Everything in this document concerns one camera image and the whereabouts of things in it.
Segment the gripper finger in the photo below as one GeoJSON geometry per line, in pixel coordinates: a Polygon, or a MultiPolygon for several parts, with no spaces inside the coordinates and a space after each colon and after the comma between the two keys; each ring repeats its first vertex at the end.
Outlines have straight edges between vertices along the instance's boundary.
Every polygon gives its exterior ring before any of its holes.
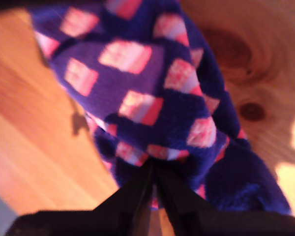
{"type": "Polygon", "coordinates": [[[141,208],[152,209],[154,161],[148,160],[139,170],[107,200],[94,209],[95,212],[136,213],[141,208]]]}
{"type": "Polygon", "coordinates": [[[175,208],[179,213],[218,211],[164,165],[156,165],[156,181],[164,207],[175,208]]]}

